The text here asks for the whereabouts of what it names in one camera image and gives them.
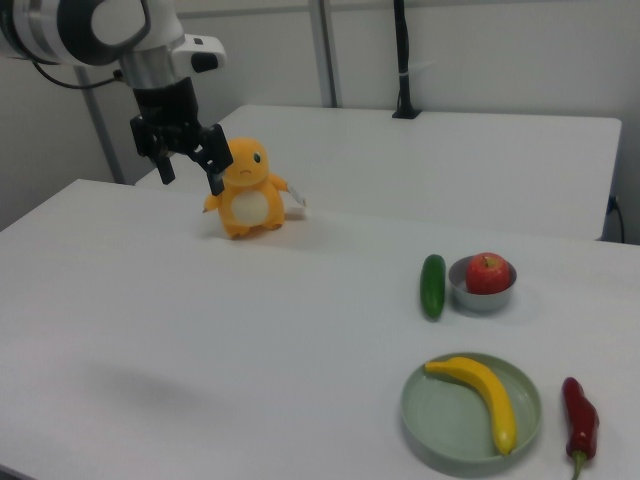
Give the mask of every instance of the pepper stem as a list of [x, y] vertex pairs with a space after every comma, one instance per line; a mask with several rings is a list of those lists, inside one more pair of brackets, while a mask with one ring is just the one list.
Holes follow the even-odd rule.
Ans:
[[580, 470], [582, 470], [582, 466], [584, 465], [584, 462], [587, 461], [587, 454], [584, 452], [581, 452], [580, 450], [575, 450], [573, 452], [573, 465], [574, 465], [574, 470], [573, 470], [573, 478], [571, 480], [578, 480], [578, 477], [580, 476]]

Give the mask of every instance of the plate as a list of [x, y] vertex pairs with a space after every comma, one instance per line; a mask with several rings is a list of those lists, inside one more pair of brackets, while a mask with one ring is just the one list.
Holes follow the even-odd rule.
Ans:
[[414, 451], [430, 467], [447, 475], [491, 475], [513, 465], [529, 450], [542, 421], [540, 395], [518, 368], [491, 355], [452, 353], [431, 361], [467, 357], [483, 363], [504, 385], [513, 407], [518, 443], [507, 456], [493, 444], [491, 417], [480, 394], [452, 377], [432, 374], [421, 365], [402, 391], [402, 419]]

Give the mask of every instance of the green cucumber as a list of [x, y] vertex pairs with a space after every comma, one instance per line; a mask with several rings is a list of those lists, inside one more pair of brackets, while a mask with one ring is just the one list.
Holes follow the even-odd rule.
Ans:
[[429, 255], [420, 274], [420, 302], [425, 313], [438, 318], [444, 308], [444, 277], [446, 267], [440, 255]]

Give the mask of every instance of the apple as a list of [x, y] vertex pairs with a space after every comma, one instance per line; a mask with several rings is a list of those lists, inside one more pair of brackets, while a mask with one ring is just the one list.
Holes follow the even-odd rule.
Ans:
[[495, 253], [479, 253], [467, 267], [467, 290], [475, 295], [500, 293], [509, 288], [510, 281], [509, 264]]

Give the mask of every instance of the orange stuffed toy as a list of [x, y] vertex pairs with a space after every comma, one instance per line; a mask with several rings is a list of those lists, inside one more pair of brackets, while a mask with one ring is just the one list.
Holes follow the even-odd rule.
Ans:
[[287, 182], [269, 173], [269, 157], [264, 146], [253, 138], [229, 142], [233, 164], [225, 171], [224, 191], [209, 195], [204, 211], [218, 210], [222, 225], [231, 238], [239, 238], [252, 227], [276, 230], [284, 224], [284, 204], [280, 192]]

